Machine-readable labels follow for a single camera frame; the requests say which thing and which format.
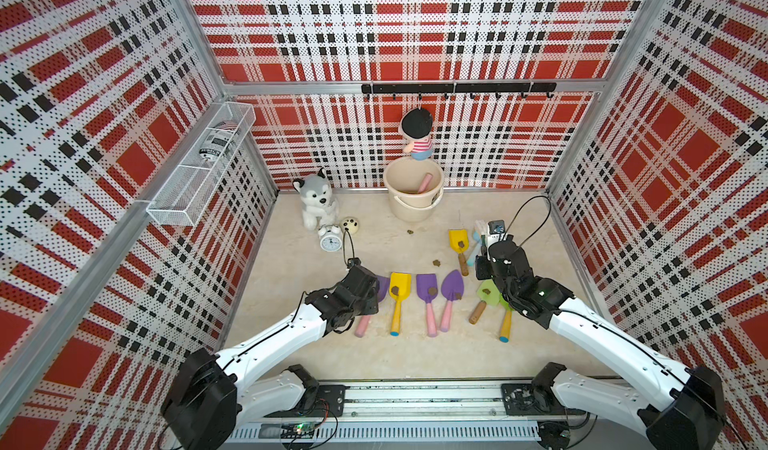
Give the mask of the purple square trowel pink handle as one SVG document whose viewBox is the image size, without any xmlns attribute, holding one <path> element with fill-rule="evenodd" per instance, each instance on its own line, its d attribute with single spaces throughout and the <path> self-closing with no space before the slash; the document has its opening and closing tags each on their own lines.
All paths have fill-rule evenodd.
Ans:
<svg viewBox="0 0 768 450">
<path fill-rule="evenodd" d="M 426 173 L 424 177 L 422 178 L 422 181 L 420 182 L 420 185 L 418 187 L 417 193 L 423 194 L 426 192 L 429 188 L 429 185 L 433 179 L 433 175 L 431 173 Z"/>
</svg>

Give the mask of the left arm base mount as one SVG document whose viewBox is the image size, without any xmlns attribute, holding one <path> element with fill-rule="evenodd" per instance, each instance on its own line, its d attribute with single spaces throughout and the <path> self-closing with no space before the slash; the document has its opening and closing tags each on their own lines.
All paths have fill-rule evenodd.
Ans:
<svg viewBox="0 0 768 450">
<path fill-rule="evenodd" d="M 347 387 L 342 384 L 320 383 L 302 365 L 291 365 L 280 377 L 287 377 L 290 383 L 298 383 L 300 393 L 291 406 L 279 408 L 266 414 L 267 418 L 318 417 L 328 412 L 343 415 Z"/>
</svg>

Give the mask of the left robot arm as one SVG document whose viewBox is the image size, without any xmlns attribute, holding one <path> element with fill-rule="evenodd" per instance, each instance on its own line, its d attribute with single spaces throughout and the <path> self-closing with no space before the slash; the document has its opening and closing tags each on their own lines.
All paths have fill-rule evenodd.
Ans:
<svg viewBox="0 0 768 450">
<path fill-rule="evenodd" d="M 376 314 L 379 289 L 379 278 L 353 258 L 343 279 L 303 294 L 291 314 L 261 333 L 216 353 L 187 355 L 161 406 L 179 448 L 217 449 L 241 424 L 272 414 L 328 414 L 318 381 L 303 366 L 265 375 L 302 347 Z"/>
</svg>

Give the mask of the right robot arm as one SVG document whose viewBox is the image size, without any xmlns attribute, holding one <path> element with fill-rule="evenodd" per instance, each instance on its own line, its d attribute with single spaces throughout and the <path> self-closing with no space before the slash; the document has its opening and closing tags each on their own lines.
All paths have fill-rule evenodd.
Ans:
<svg viewBox="0 0 768 450">
<path fill-rule="evenodd" d="M 534 274 L 521 246 L 506 237 L 482 247 L 475 273 L 492 280 L 519 315 L 581 347 L 623 384 L 548 363 L 532 380 L 540 409 L 582 410 L 645 436 L 657 449 L 711 449 L 727 425 L 720 376 L 690 368 L 640 343 L 591 310 L 574 293 Z"/>
</svg>

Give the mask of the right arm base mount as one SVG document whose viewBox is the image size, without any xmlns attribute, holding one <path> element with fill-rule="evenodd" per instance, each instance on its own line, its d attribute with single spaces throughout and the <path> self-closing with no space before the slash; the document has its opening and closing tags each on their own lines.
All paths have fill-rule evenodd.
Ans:
<svg viewBox="0 0 768 450">
<path fill-rule="evenodd" d="M 566 369 L 565 365 L 549 362 L 530 382 L 502 384 L 502 403 L 506 415 L 585 416 L 583 410 L 566 409 L 554 396 L 554 379 Z"/>
</svg>

